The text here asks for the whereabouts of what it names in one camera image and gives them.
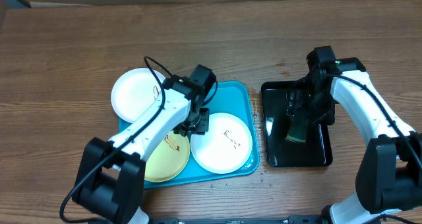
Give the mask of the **white plate with sauce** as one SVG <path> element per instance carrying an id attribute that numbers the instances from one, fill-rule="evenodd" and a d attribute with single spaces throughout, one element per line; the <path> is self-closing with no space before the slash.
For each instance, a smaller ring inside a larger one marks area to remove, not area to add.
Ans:
<path id="1" fill-rule="evenodd" d="M 160 91 L 148 68 L 133 69 L 113 85 L 111 106 L 119 118 L 133 123 L 156 101 Z"/>

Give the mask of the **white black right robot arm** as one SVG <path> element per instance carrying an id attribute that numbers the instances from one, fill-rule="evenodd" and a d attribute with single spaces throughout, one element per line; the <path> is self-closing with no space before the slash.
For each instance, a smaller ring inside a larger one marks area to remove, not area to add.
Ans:
<path id="1" fill-rule="evenodd" d="M 318 223 L 378 223 L 421 206 L 421 134 L 388 106 L 358 58 L 322 46 L 306 60 L 308 74 L 287 93 L 287 140 L 304 143 L 312 124 L 332 125 L 340 104 L 366 145 L 355 192 L 326 206 Z"/>

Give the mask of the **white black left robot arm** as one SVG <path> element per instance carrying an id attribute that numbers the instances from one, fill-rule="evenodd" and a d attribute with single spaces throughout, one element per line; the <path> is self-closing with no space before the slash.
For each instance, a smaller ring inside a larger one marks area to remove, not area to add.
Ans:
<path id="1" fill-rule="evenodd" d="M 94 137 L 87 143 L 66 197 L 97 215 L 87 223 L 149 223 L 140 208 L 146 162 L 173 130 L 182 136 L 207 132 L 209 110 L 203 104 L 215 82 L 216 75 L 202 65 L 189 77 L 172 75 L 132 125 L 108 141 Z"/>

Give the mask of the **yellow green scrub sponge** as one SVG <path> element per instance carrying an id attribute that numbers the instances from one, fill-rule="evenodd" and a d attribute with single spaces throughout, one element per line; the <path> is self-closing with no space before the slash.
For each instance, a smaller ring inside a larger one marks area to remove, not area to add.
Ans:
<path id="1" fill-rule="evenodd" d="M 292 142 L 305 143 L 308 127 L 309 122 L 305 114 L 297 113 L 290 115 L 286 139 Z"/>

